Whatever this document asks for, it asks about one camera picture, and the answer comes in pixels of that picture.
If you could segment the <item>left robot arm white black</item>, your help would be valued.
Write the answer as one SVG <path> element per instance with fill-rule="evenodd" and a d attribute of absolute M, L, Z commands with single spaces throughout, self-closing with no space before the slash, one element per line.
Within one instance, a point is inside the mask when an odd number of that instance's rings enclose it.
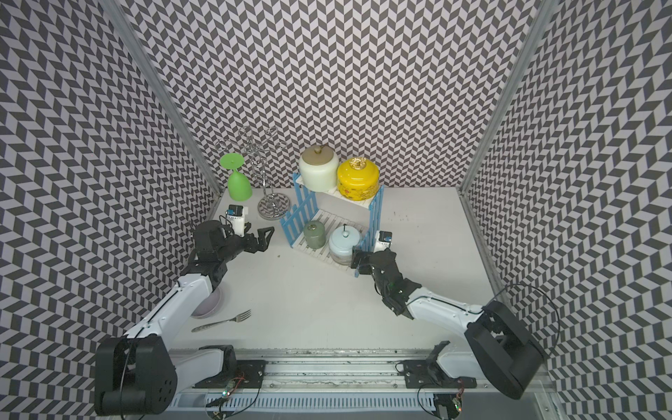
<path fill-rule="evenodd" d="M 140 322 L 120 337 L 102 341 L 94 357 L 94 411 L 119 417 L 163 413 L 180 392 L 194 386 L 222 386 L 230 396 L 245 383 L 258 383 L 262 373 L 240 369 L 230 345 L 203 346 L 191 355 L 170 355 L 180 329 L 198 306 L 213 296 L 227 265 L 241 253 L 269 248 L 274 227 L 238 236 L 232 227 L 207 220 L 194 230 L 194 250 L 173 288 Z"/>

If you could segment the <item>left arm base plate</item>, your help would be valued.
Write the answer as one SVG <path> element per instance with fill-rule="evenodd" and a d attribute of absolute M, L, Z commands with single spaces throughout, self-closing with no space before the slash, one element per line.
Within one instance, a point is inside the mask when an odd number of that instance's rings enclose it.
<path fill-rule="evenodd" d="M 224 390 L 228 386 L 245 389 L 260 389 L 262 387 L 266 360 L 241 360 L 234 369 L 222 369 L 222 372 L 206 378 L 193 386 L 197 390 Z"/>

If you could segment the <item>cream canister brown lid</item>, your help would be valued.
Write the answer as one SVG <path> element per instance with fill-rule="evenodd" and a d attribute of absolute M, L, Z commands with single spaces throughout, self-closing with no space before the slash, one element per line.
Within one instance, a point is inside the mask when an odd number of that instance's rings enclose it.
<path fill-rule="evenodd" d="M 337 187 L 340 159 L 328 145 L 313 145 L 299 159 L 299 173 L 304 185 L 313 192 L 324 193 Z"/>

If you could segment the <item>light blue tea canister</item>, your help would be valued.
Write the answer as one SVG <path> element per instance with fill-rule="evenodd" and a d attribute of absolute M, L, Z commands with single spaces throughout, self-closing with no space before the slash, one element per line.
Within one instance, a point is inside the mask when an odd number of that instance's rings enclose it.
<path fill-rule="evenodd" d="M 329 237 L 329 253 L 336 264 L 350 266 L 354 248 L 360 243 L 360 231 L 351 225 L 336 227 Z"/>

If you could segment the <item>blue white two-tier shelf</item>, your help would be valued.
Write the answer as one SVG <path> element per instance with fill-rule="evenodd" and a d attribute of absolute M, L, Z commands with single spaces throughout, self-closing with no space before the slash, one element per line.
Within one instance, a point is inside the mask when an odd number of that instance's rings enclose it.
<path fill-rule="evenodd" d="M 316 192 L 313 192 L 304 185 L 303 178 L 299 173 L 292 174 L 292 181 L 297 204 L 292 205 L 285 216 L 280 219 L 281 227 L 289 245 L 294 250 L 300 251 L 309 257 L 317 258 L 320 262 L 357 278 L 359 276 L 359 271 L 357 271 L 357 269 L 338 264 L 332 259 L 328 248 L 329 238 L 332 232 L 338 227 L 342 228 L 344 225 L 353 226 L 360 232 L 361 240 L 355 248 L 357 250 L 372 251 L 377 241 L 377 233 L 381 230 L 385 186 L 380 185 L 376 195 L 365 201 L 350 201 L 338 191 L 337 187 L 334 187 L 325 193 L 328 196 L 344 201 L 350 205 L 366 208 L 367 211 L 369 211 L 369 225 L 365 227 L 360 223 L 353 222 L 352 220 L 330 213 L 327 210 L 320 209 Z M 307 245 L 304 235 L 304 226 L 309 222 L 321 222 L 325 226 L 325 237 L 327 238 L 327 242 L 321 250 L 313 250 Z"/>

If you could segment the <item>yellow patterned tea canister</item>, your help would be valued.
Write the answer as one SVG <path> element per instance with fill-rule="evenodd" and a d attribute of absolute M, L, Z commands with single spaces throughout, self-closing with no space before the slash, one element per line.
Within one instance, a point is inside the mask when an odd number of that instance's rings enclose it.
<path fill-rule="evenodd" d="M 337 170 L 339 193 L 350 201 L 373 198 L 380 188 L 380 169 L 365 157 L 353 157 Z"/>

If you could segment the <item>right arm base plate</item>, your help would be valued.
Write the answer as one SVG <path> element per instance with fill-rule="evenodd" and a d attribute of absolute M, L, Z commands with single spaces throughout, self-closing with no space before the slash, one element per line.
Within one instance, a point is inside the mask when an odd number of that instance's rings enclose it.
<path fill-rule="evenodd" d="M 402 360 L 397 363 L 397 373 L 404 378 L 408 390 L 421 388 L 438 388 L 450 390 L 470 390 L 477 388 L 477 381 L 472 377 L 451 378 L 436 363 L 427 360 Z"/>

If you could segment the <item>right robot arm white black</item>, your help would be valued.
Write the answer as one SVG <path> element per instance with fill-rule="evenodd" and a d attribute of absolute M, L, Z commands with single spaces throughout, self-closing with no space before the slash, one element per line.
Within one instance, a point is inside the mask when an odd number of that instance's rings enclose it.
<path fill-rule="evenodd" d="M 351 267 L 373 278 L 381 302 L 392 313 L 464 336 L 472 352 L 467 358 L 448 355 L 446 344 L 432 351 L 428 374 L 436 383 L 481 373 L 504 396 L 521 399 L 548 355 L 505 304 L 491 300 L 476 306 L 440 296 L 405 278 L 398 269 L 397 254 L 389 249 L 353 254 Z"/>

